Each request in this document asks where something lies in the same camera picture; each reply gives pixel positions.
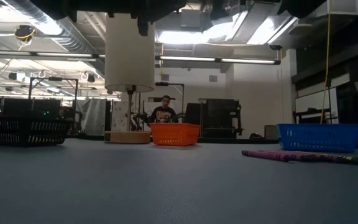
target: blue basket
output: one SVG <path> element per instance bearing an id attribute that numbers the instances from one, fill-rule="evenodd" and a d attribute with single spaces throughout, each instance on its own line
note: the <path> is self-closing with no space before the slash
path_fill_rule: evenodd
<path id="1" fill-rule="evenodd" d="M 284 150 L 354 152 L 358 124 L 278 124 L 277 134 Z"/>

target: air duct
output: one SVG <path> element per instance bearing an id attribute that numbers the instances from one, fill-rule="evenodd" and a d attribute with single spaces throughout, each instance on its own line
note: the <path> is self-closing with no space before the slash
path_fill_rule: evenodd
<path id="1" fill-rule="evenodd" d="M 96 53 L 93 46 L 82 36 L 72 21 L 66 17 L 59 21 L 53 20 L 29 0 L 2 0 L 8 7 L 23 16 L 26 16 L 33 26 L 47 35 L 61 35 L 62 39 L 55 38 L 57 44 L 72 53 Z M 85 62 L 104 75 L 104 62 L 97 59 L 94 62 Z"/>

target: plastic basket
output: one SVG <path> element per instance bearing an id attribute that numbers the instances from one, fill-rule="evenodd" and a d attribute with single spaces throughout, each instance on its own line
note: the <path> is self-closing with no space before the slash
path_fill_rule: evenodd
<path id="1" fill-rule="evenodd" d="M 196 124 L 151 124 L 153 142 L 163 146 L 196 144 L 200 126 Z"/>
<path id="2" fill-rule="evenodd" d="M 277 134 L 284 150 L 354 152 L 358 124 L 278 124 Z"/>
<path id="3" fill-rule="evenodd" d="M 0 144 L 55 146 L 65 141 L 70 121 L 0 117 Z"/>

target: black basket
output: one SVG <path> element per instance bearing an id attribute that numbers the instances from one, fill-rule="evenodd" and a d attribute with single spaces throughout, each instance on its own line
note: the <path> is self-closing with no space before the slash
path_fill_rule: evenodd
<path id="1" fill-rule="evenodd" d="M 65 141 L 70 121 L 0 117 L 0 144 L 34 147 L 56 146 Z"/>

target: orange basket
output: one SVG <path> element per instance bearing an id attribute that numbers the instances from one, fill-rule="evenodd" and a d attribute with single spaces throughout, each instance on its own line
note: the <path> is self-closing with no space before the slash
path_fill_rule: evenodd
<path id="1" fill-rule="evenodd" d="M 196 144 L 200 126 L 196 124 L 150 124 L 153 142 L 162 146 L 189 146 Z"/>

